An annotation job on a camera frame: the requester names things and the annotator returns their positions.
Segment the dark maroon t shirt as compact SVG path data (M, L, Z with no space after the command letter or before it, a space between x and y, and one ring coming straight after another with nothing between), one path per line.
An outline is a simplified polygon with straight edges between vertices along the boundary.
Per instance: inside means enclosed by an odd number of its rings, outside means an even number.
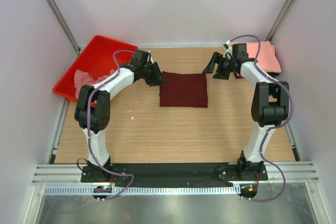
M207 108L207 79L202 73L163 72L166 83L160 86L161 107Z

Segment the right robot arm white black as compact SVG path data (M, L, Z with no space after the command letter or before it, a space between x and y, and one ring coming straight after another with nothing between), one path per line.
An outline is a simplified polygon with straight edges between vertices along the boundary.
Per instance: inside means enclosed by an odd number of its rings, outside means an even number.
M256 58L250 58L247 44L227 41L224 47L223 54L213 53L203 73L223 80L234 73L249 81L255 88L251 104L255 126L237 163L220 166L219 175L223 181L266 180L265 151L275 130L289 117L289 84L277 81L261 68Z

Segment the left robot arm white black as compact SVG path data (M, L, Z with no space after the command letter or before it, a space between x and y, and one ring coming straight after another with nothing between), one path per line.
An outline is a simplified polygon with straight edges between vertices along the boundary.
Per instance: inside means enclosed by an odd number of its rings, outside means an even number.
M138 80L149 86L161 86L166 81L159 65L148 51L137 49L130 59L117 64L114 73L94 85L81 87L74 118L82 128L89 151L86 166L81 168L82 182L106 182L116 175L111 169L106 145L106 127L110 122L111 100L124 88Z

